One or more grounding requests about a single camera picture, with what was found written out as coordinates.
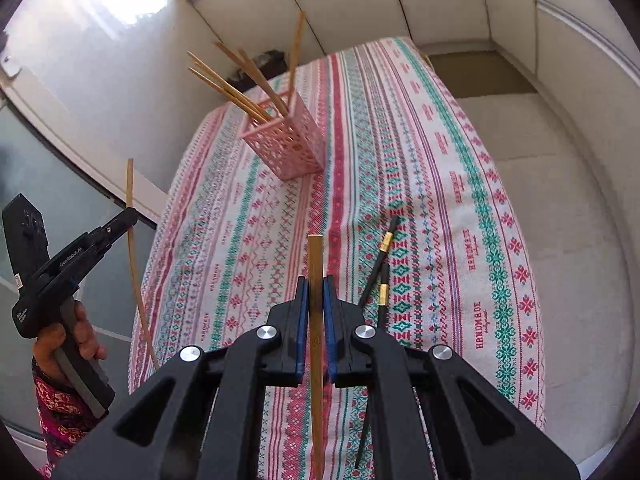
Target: table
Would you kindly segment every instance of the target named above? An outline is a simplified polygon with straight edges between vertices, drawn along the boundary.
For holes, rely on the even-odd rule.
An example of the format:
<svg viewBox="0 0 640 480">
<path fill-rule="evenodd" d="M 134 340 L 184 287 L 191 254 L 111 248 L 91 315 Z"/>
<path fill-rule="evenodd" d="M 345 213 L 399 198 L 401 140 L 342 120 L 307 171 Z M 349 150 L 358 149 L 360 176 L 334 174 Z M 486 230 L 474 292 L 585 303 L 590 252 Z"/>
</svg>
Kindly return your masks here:
<svg viewBox="0 0 640 480">
<path fill-rule="evenodd" d="M 274 79 L 275 89 L 287 75 Z M 294 295 L 306 234 L 324 233 L 326 272 L 357 303 L 393 214 L 389 332 L 446 343 L 544 426 L 538 298 L 522 233 L 496 167 L 410 40 L 386 38 L 298 69 L 296 87 L 326 132 L 323 174 L 280 182 L 238 139 L 225 105 L 193 137 L 172 184 L 143 279 L 161 362 L 181 347 L 229 345 Z M 254 89 L 251 97 L 264 97 Z M 374 323 L 375 307 L 366 317 Z M 136 320 L 130 390 L 152 370 Z M 354 478 L 366 396 L 325 389 L 325 478 Z M 310 391 L 268 388 L 259 476 L 310 473 Z M 368 477 L 372 455 L 365 454 Z"/>
</svg>

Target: tablecloth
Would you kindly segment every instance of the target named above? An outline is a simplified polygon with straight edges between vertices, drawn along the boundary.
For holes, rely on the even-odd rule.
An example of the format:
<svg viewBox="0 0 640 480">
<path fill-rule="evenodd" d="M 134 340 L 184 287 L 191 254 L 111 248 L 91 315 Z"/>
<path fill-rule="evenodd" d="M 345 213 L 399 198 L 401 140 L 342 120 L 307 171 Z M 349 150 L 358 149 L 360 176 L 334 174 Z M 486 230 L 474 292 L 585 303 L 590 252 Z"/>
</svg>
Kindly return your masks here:
<svg viewBox="0 0 640 480">
<path fill-rule="evenodd" d="M 287 75 L 273 84 L 283 88 Z M 357 303 L 399 214 L 389 332 L 418 349 L 450 345 L 542 428 L 529 257 L 495 164 L 455 99 L 404 38 L 300 67 L 296 87 L 326 133 L 324 173 L 280 182 L 238 139 L 246 115 L 232 105 L 212 111 L 184 153 L 143 278 L 159 360 L 189 344 L 229 345 L 264 323 L 306 273 L 309 233 L 326 235 L 326 273 L 339 298 Z M 138 319 L 130 357 L 133 390 L 152 371 Z M 325 478 L 370 476 L 370 449 L 354 471 L 365 405 L 363 388 L 326 387 Z M 308 478 L 308 374 L 299 388 L 268 388 L 264 413 L 259 477 Z"/>
</svg>

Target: patterned sleeve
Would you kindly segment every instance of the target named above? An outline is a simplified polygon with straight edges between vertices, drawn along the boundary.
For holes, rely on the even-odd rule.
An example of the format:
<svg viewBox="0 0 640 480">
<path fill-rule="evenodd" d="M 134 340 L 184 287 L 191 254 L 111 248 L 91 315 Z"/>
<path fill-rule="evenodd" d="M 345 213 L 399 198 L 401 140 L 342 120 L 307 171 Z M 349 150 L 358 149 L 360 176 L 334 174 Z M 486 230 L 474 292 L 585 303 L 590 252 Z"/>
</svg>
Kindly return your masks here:
<svg viewBox="0 0 640 480">
<path fill-rule="evenodd" d="M 35 359 L 31 362 L 31 369 L 38 399 L 40 429 L 44 436 L 49 460 L 40 473 L 44 478 L 50 478 L 60 457 L 64 456 L 100 420 L 95 418 L 73 388 L 45 375 Z"/>
</svg>

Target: perforated plastic container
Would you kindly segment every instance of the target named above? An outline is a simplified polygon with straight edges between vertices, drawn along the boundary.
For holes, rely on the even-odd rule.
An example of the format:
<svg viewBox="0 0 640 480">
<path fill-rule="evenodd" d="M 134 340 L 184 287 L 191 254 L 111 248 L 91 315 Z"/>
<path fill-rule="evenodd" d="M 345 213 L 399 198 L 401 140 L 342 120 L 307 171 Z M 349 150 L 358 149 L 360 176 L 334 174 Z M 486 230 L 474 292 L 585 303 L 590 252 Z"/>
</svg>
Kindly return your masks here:
<svg viewBox="0 0 640 480">
<path fill-rule="evenodd" d="M 273 103 L 259 106 L 271 112 Z M 242 139 L 282 181 L 324 170 L 326 141 L 298 92 L 294 92 L 289 115 L 266 124 L 250 121 Z"/>
</svg>

